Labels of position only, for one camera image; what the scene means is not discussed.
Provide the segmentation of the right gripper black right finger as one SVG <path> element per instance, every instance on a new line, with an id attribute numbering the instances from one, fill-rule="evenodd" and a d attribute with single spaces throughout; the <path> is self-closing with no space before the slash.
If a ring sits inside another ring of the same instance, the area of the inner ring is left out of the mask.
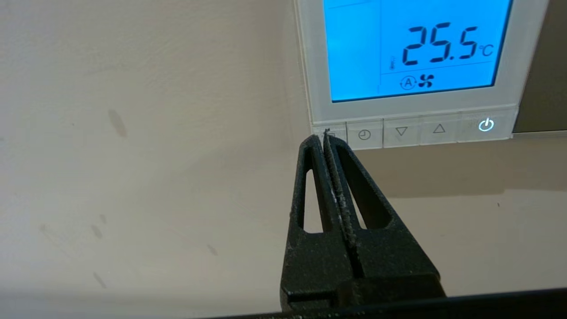
<path id="1" fill-rule="evenodd" d="M 353 270 L 339 305 L 444 298 L 438 270 L 349 145 L 328 133 L 323 145 Z"/>

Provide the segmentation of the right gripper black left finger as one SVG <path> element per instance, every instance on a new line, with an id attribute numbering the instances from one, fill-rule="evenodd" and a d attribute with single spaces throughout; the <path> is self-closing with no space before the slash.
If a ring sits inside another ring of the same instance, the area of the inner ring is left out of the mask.
<path id="1" fill-rule="evenodd" d="M 315 183 L 322 232 L 304 229 L 307 174 Z M 312 135 L 299 147 L 280 281 L 284 311 L 322 309 L 338 305 L 338 287 L 352 279 L 334 193 L 320 138 Z"/>

